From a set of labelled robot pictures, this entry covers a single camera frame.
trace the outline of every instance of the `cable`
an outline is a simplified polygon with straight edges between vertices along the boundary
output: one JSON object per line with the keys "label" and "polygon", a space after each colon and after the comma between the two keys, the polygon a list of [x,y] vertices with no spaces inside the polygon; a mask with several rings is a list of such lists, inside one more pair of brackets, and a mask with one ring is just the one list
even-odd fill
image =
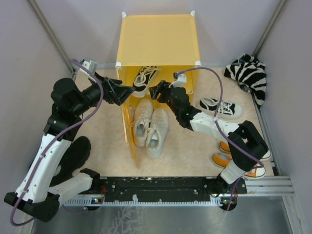
{"label": "cable", "polygon": [[101,81],[96,78],[95,75],[93,75],[88,69],[86,69],[85,67],[83,67],[76,59],[71,59],[70,62],[74,65],[76,65],[77,67],[81,68],[82,70],[84,70],[86,73],[88,73],[97,83],[97,85],[99,86],[99,89],[100,89],[100,98],[99,98],[99,101],[98,101],[98,104],[97,106],[95,107],[95,109],[93,110],[93,112],[91,114],[89,114],[86,118],[82,119],[81,121],[69,126],[68,128],[64,129],[63,131],[61,131],[59,134],[57,134],[51,141],[50,143],[44,148],[44,150],[41,152],[40,154],[40,158],[38,159],[38,161],[36,162],[35,166],[34,166],[34,169],[32,170],[29,178],[28,178],[28,181],[23,189],[23,192],[21,193],[21,195],[19,196],[18,200],[16,201],[13,209],[12,209],[12,212],[11,212],[11,215],[10,215],[10,223],[13,225],[13,226],[22,226],[22,225],[25,225],[31,221],[33,221],[35,218],[31,218],[29,219],[28,221],[25,221],[23,223],[15,223],[14,222],[14,214],[16,212],[16,209],[20,203],[20,201],[23,199],[25,193],[27,192],[28,188],[29,188],[29,185],[32,181],[32,179],[34,178],[35,176],[35,173],[43,159],[43,157],[45,156],[45,153],[49,150],[49,148],[54,144],[54,142],[57,141],[57,139],[59,139],[62,135],[64,135],[66,132],[72,130],[73,128],[76,128],[77,126],[79,125],[82,125],[85,121],[87,121],[88,119],[90,119],[99,109],[100,105],[102,104],[102,101],[103,101],[103,97],[104,97],[104,90],[103,90],[103,87],[102,87],[102,84],[101,84]]}
{"label": "cable", "polygon": [[101,186],[102,191],[101,191],[101,198],[102,198],[102,203],[104,202],[104,198],[106,196],[106,187],[105,186]]}
{"label": "cable", "polygon": [[[222,98],[223,98],[223,85],[222,85],[222,81],[221,81],[221,78],[220,76],[218,75],[217,72],[215,72],[215,70],[211,69],[211,68],[208,68],[208,67],[193,67],[193,68],[190,68],[190,69],[186,69],[186,70],[183,70],[183,71],[180,71],[180,72],[177,72],[177,75],[181,75],[183,73],[186,73],[186,72],[189,72],[189,71],[193,71],[193,70],[200,70],[200,69],[203,69],[203,70],[208,70],[208,71],[211,71],[219,80],[219,83],[220,83],[220,100],[219,100],[219,103],[216,107],[216,110],[214,112],[214,117],[216,117],[216,115],[218,114],[218,110],[220,108],[220,105],[221,105],[221,102],[222,102]],[[215,121],[215,124],[216,124],[216,127],[217,129],[219,130],[220,134],[232,145],[234,146],[235,148],[237,148],[241,153],[243,153],[244,155],[246,155],[247,157],[251,158],[252,160],[254,160],[255,162],[257,162],[258,164],[260,164],[260,166],[256,166],[254,168],[262,168],[264,167],[264,164],[258,160],[257,158],[255,158],[254,156],[252,156],[251,154],[249,154],[248,152],[244,151],[243,149],[241,149],[238,145],[236,145],[233,141],[231,141],[226,135],[225,133],[222,131],[222,129],[220,128],[220,125],[218,123],[218,121],[216,120]],[[227,208],[227,211],[229,210],[230,208],[230,205],[231,205],[231,201],[232,201],[232,198],[233,198],[233,193],[235,192],[235,189],[236,189],[236,186],[239,182],[239,180],[241,179],[238,178],[235,183],[234,183],[234,186],[233,186],[233,190],[231,192],[231,196],[230,196],[230,201],[229,201],[229,205],[228,205],[228,208]]]}

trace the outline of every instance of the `shoe insole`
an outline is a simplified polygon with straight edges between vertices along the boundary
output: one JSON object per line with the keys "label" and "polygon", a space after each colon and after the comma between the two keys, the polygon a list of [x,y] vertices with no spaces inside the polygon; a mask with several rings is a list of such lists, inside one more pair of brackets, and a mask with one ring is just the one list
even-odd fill
{"label": "shoe insole", "polygon": [[149,147],[155,148],[158,145],[158,140],[150,140],[150,143],[148,144]]}
{"label": "shoe insole", "polygon": [[140,137],[140,136],[142,136],[142,135],[144,135],[144,124],[139,124],[138,126],[137,126],[137,129],[136,129],[136,135],[138,136],[138,137]]}
{"label": "shoe insole", "polygon": [[150,140],[148,146],[151,147],[151,148],[154,148],[154,147],[156,147],[158,145],[158,143],[159,143],[158,136],[157,136],[157,133],[155,132],[152,135],[151,140]]}
{"label": "shoe insole", "polygon": [[225,161],[231,161],[231,160],[232,160],[229,156],[227,156],[227,155],[225,155],[225,154],[222,154],[222,153],[217,153],[216,155],[217,155],[220,159],[223,159],[223,160],[225,160]]}

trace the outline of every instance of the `yellow storage cube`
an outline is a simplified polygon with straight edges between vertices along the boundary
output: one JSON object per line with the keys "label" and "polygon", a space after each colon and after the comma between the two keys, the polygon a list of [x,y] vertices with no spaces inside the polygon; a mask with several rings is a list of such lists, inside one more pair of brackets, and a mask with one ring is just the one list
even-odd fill
{"label": "yellow storage cube", "polygon": [[[192,15],[126,16],[122,20],[116,69],[124,85],[132,86],[142,66],[160,68],[150,86],[161,80],[173,82],[173,73],[200,66],[195,18]],[[186,74],[184,86],[192,101],[198,71]],[[151,99],[148,92],[145,98]],[[129,108],[135,110],[141,98],[131,96],[123,105],[126,141],[138,163],[131,129]],[[154,109],[169,109],[153,100]]]}

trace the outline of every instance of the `orange sneaker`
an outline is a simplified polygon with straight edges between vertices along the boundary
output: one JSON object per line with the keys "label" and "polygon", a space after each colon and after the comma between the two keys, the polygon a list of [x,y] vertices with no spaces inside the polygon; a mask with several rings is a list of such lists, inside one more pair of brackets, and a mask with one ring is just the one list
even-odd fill
{"label": "orange sneaker", "polygon": [[[222,152],[227,153],[227,154],[230,154],[230,153],[231,153],[231,152],[230,152],[230,147],[229,147],[229,145],[228,145],[226,142],[224,142],[224,141],[220,142],[220,150],[221,150]],[[271,154],[271,151],[269,150],[269,151],[260,159],[260,161],[269,160],[269,159],[271,158],[271,156],[272,156],[272,154]]]}
{"label": "orange sneaker", "polygon": [[[230,161],[232,160],[231,154],[223,154],[223,153],[215,153],[212,157],[214,165],[225,168]],[[266,170],[264,167],[262,168],[255,168],[250,170],[249,172],[246,172],[244,174],[244,179],[261,179],[265,176]]]}

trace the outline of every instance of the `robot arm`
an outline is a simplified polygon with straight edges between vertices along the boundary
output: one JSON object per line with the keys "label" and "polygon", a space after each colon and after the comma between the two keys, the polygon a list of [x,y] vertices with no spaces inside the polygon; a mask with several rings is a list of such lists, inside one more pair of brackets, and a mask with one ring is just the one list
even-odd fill
{"label": "robot arm", "polygon": [[[186,76],[184,74],[175,75],[174,82],[168,83],[162,80],[157,86],[150,87],[149,91],[152,99],[157,99],[158,102],[166,103],[170,107],[182,127],[195,132],[204,132],[222,141],[227,141],[218,130],[215,124],[216,119],[190,104],[185,88],[182,87],[185,83]],[[251,122],[245,121],[238,124],[218,120],[218,124],[228,139],[256,159],[260,160],[265,154],[270,154],[268,146]],[[218,176],[228,185],[234,183],[256,165],[254,160],[240,152],[232,144],[229,143],[229,147],[233,160]]]}
{"label": "robot arm", "polygon": [[[120,80],[101,77],[97,73],[95,76],[101,81],[104,90],[103,100],[109,104],[121,105],[134,91],[134,87],[121,85],[122,81]],[[53,180],[58,165],[64,153],[74,145],[72,142],[81,125],[58,138],[46,154],[41,155],[42,150],[50,144],[55,136],[81,121],[79,116],[99,102],[99,86],[94,80],[90,79],[90,81],[91,86],[82,92],[70,78],[63,78],[55,83],[51,93],[51,98],[54,101],[52,114],[44,128],[39,151],[21,185],[15,192],[7,193],[4,198],[6,203],[12,206],[18,203],[19,210],[43,222],[51,220],[59,207],[68,199],[83,191],[98,188],[99,174],[90,169],[83,169],[76,177],[51,186],[51,180]],[[91,145],[86,137],[85,142],[86,145],[81,148],[86,151],[85,154],[88,157]]]}

